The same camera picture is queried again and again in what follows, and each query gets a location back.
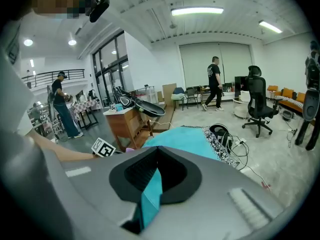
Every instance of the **fluorescent light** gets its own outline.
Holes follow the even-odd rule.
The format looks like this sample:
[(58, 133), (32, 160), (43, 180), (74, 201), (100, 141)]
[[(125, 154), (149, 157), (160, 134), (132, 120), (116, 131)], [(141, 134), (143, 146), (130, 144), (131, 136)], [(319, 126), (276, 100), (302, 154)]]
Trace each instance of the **fluorescent light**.
[(263, 21), (263, 20), (259, 21), (259, 25), (264, 26), (265, 28), (270, 29), (270, 30), (272, 30), (272, 31), (274, 31), (274, 32), (282, 33), (282, 31), (281, 31), (279, 28), (277, 28), (277, 27), (275, 27), (275, 26), (272, 26), (271, 24), (266, 23), (266, 22)]
[(76, 41), (76, 40), (70, 40), (70, 41), (68, 42), (68, 44), (69, 44), (70, 46), (75, 46), (75, 45), (77, 44), (77, 41)]
[(34, 41), (32, 41), (31, 39), (26, 39), (26, 40), (24, 40), (23, 43), (24, 43), (25, 46), (32, 46)]
[(172, 16), (184, 15), (184, 14), (222, 14), (223, 8), (219, 7), (184, 7), (172, 9)]

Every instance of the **round ceiling light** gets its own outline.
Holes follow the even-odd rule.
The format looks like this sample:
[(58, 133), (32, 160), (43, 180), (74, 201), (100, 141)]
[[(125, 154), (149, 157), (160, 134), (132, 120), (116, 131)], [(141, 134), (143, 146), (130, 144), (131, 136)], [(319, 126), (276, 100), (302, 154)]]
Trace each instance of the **round ceiling light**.
[(34, 41), (32, 41), (31, 39), (26, 39), (26, 40), (24, 40), (23, 43), (24, 43), (25, 46), (32, 46)]
[(68, 42), (68, 44), (69, 44), (70, 46), (75, 46), (75, 45), (77, 44), (77, 41), (76, 41), (76, 40), (70, 40), (70, 41)]

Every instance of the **blue jeans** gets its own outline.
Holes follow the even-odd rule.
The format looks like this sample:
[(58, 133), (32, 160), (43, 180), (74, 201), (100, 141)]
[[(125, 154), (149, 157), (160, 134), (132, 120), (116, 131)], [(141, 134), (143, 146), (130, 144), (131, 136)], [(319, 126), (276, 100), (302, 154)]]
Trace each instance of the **blue jeans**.
[(64, 126), (64, 129), (66, 131), (66, 134), (68, 137), (75, 137), (80, 134), (78, 132), (77, 128), (74, 125), (74, 121), (72, 120), (72, 117), (70, 115), (70, 112), (66, 106), (65, 103), (59, 103), (59, 104), (53, 104), (56, 111), (58, 111), (62, 124)]

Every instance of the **turquoise cloth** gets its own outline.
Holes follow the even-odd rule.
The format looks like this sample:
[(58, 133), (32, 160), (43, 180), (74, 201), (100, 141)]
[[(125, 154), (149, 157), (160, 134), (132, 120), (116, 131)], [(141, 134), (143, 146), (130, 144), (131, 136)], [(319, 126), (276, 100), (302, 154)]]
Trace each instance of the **turquoise cloth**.
[[(153, 139), (148, 140), (143, 147), (165, 146), (196, 155), (220, 161), (212, 149), (201, 128), (177, 127), (167, 130)], [(160, 209), (162, 194), (162, 179), (157, 169), (144, 189), (141, 196), (143, 226), (146, 228)]]
[(165, 146), (220, 161), (201, 128), (176, 127), (148, 140), (143, 147)]

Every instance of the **orange sofa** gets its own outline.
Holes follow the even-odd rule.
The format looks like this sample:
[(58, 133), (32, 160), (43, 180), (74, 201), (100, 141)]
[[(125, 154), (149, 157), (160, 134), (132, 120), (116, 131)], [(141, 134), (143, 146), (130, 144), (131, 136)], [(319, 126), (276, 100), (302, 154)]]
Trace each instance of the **orange sofa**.
[[(296, 93), (293, 89), (288, 89), (288, 88), (284, 88), (281, 91), (276, 91), (275, 96), (284, 96), (284, 97), (288, 97), (291, 98), (293, 100), (296, 100), (297, 102), (301, 102), (304, 103), (305, 101), (305, 93), (302, 92), (298, 92)], [(302, 108), (300, 108), (299, 106), (287, 101), (287, 100), (281, 100), (279, 101), (280, 105), (284, 105), (288, 108), (291, 108), (299, 113), (302, 113)]]

